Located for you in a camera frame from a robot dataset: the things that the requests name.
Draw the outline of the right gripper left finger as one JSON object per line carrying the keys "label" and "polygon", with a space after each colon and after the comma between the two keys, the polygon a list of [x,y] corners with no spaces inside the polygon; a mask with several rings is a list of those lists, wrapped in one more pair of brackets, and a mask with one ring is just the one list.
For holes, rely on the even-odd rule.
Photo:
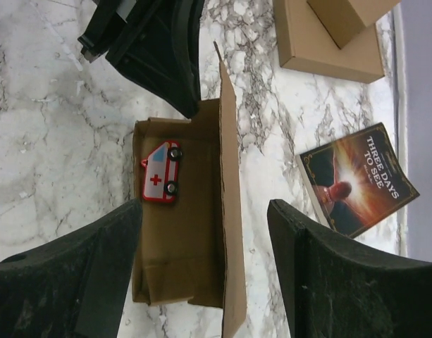
{"label": "right gripper left finger", "polygon": [[0,262],[0,337],[116,337],[141,224],[133,199]]}

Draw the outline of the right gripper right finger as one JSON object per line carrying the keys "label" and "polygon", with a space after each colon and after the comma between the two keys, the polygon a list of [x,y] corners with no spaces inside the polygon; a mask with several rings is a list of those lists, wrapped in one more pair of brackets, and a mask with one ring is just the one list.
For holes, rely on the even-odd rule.
{"label": "right gripper right finger", "polygon": [[356,242],[281,199],[267,219],[293,337],[432,337],[432,263]]}

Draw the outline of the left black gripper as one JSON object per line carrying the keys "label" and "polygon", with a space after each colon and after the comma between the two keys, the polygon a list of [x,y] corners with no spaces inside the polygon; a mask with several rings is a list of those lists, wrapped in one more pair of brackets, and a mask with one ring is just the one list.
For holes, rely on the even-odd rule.
{"label": "left black gripper", "polygon": [[101,0],[81,54],[106,60],[125,78],[167,101],[186,118],[197,114],[201,1]]}

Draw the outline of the red toy ambulance car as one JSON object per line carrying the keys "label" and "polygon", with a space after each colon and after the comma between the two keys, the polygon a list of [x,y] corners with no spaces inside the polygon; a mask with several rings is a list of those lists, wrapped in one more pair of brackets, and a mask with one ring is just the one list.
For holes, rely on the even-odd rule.
{"label": "red toy ambulance car", "polygon": [[178,195],[178,170],[183,151],[177,141],[165,141],[141,160],[144,168],[142,197],[146,201],[173,203]]}

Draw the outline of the flat brown cardboard box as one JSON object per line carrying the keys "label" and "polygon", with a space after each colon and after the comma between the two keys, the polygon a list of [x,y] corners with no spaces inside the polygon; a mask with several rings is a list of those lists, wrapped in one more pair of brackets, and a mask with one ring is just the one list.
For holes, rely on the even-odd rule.
{"label": "flat brown cardboard box", "polygon": [[340,49],[306,1],[277,0],[273,11],[282,68],[366,84],[384,77],[375,26]]}

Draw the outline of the folded brown cardboard box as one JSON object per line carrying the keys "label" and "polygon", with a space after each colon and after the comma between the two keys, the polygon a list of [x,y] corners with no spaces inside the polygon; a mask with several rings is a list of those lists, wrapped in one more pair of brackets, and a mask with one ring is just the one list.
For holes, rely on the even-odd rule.
{"label": "folded brown cardboard box", "polygon": [[307,3],[342,49],[397,6],[400,0],[308,0]]}

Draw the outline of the dark paperback book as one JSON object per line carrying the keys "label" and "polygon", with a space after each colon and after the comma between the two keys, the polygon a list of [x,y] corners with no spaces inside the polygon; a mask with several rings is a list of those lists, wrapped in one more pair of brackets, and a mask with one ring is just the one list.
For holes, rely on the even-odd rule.
{"label": "dark paperback book", "polygon": [[298,154],[296,162],[318,221],[351,239],[420,195],[383,123]]}

